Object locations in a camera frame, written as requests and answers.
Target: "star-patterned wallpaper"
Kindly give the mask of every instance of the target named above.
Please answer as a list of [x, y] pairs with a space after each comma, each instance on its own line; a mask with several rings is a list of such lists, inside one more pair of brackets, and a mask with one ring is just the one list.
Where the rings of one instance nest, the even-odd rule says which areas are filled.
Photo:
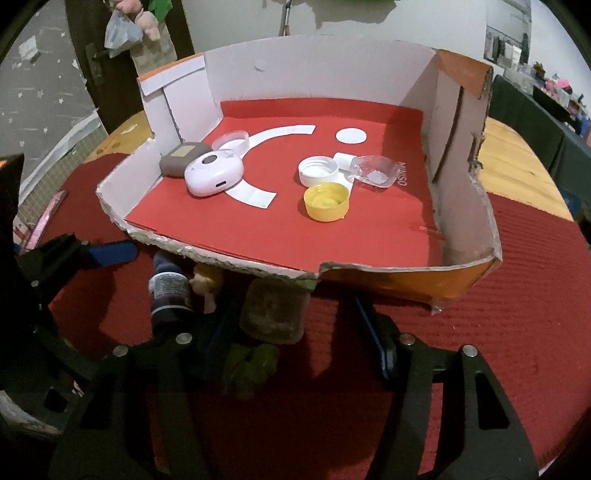
[[[19, 47], [35, 37], [39, 53]], [[26, 178], [95, 105], [70, 38], [64, 0], [49, 0], [23, 29], [0, 65], [0, 152], [24, 152]]]

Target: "door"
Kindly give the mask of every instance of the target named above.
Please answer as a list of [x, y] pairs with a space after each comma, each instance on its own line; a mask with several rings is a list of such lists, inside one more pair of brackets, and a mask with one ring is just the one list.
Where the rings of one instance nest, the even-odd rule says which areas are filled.
[[[130, 116], [142, 110], [137, 73], [129, 52], [110, 59], [104, 51], [105, 30], [111, 18], [108, 0], [65, 0], [66, 14], [78, 64], [87, 80], [100, 119], [108, 133], [116, 130]], [[173, 0], [173, 9], [166, 19], [178, 58], [194, 53], [181, 0]], [[87, 50], [96, 60], [89, 61]], [[93, 77], [100, 68], [100, 78]]]

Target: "plastic bag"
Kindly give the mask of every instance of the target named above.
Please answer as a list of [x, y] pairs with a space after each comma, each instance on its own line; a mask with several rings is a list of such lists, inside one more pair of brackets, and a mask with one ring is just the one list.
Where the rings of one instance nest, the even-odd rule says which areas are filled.
[[135, 25], [125, 14], [114, 10], [107, 25], [105, 34], [105, 48], [109, 50], [109, 57], [113, 58], [144, 38], [142, 29]]

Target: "wall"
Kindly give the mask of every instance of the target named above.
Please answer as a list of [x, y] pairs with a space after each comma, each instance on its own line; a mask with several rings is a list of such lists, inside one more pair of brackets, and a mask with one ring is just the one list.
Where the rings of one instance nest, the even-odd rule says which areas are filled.
[[575, 93], [585, 95], [583, 103], [591, 105], [591, 70], [573, 40], [540, 0], [532, 0], [531, 16], [530, 63], [541, 62], [549, 76], [558, 71]]
[[[183, 0], [196, 51], [278, 35], [283, 0]], [[485, 0], [294, 0], [291, 34], [405, 40], [481, 59]]]
[[[35, 36], [31, 63], [19, 46]], [[29, 176], [73, 125], [95, 106], [77, 67], [64, 0], [49, 0], [23, 29], [0, 65], [0, 151], [25, 154]]]
[[[291, 33], [393, 38], [482, 60], [487, 1], [492, 21], [507, 23], [502, 0], [294, 0]], [[513, 1], [525, 7], [529, 3]], [[497, 3], [503, 5], [491, 12], [490, 6]], [[183, 0], [196, 51], [278, 35], [283, 4], [283, 0]], [[575, 91], [591, 97], [591, 72], [564, 28], [540, 0], [531, 0], [531, 10], [530, 63], [541, 61], [547, 71], [558, 70], [572, 81]], [[495, 66], [495, 72], [502, 69]]]

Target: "pink device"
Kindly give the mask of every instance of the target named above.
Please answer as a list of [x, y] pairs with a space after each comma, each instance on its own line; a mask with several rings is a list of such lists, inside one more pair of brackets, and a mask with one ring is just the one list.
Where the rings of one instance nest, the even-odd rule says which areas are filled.
[[242, 180], [244, 164], [232, 150], [214, 150], [193, 160], [185, 169], [185, 183], [191, 195], [209, 197]]

